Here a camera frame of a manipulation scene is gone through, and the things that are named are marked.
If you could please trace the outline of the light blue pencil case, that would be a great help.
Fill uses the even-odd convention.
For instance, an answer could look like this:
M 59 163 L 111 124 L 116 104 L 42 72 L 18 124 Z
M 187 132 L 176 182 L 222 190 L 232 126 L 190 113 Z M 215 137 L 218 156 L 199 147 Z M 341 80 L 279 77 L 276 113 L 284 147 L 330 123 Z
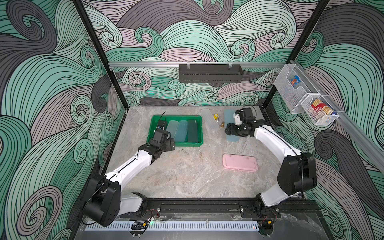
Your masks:
M 188 121 L 181 120 L 179 122 L 179 126 L 178 126 L 178 129 L 176 131 L 175 142 L 183 143 L 186 139 L 187 131 L 188 131 Z

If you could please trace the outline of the frosted clear pencil case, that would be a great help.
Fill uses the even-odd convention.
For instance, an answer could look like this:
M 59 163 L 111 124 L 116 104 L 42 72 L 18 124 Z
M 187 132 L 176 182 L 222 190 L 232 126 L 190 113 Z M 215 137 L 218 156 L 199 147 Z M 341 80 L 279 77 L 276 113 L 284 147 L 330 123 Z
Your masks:
M 178 127 L 179 127 L 178 121 L 175 121 L 175 120 L 169 121 L 166 131 L 171 134 L 171 138 L 175 138 Z

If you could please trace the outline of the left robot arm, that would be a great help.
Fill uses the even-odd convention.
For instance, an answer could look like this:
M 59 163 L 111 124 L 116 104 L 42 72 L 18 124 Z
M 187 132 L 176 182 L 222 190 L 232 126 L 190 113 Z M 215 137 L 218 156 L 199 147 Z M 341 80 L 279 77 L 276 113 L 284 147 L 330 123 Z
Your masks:
M 92 177 L 83 196 L 83 215 L 103 227 L 116 217 L 128 213 L 145 213 L 147 198 L 137 192 L 122 197 L 125 186 L 143 169 L 150 166 L 162 153 L 176 149 L 172 134 L 157 129 L 153 138 L 115 170 Z

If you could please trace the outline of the green storage tray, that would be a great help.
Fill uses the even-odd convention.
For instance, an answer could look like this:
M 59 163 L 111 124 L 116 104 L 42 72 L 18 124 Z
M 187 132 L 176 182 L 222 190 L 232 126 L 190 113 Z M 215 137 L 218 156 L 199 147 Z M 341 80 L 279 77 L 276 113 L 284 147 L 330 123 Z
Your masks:
M 200 147 L 204 143 L 202 117 L 198 115 L 154 115 L 147 137 L 149 142 L 155 130 L 163 127 L 171 133 L 176 147 Z

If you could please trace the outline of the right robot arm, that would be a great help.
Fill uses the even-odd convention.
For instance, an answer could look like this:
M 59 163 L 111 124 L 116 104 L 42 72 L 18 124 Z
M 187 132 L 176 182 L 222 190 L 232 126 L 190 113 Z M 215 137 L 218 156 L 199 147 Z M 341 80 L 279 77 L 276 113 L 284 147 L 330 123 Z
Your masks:
M 317 186 L 316 160 L 311 153 L 293 147 L 263 120 L 236 125 L 227 124 L 228 136 L 255 138 L 279 160 L 277 183 L 260 194 L 263 207 L 273 207 Z

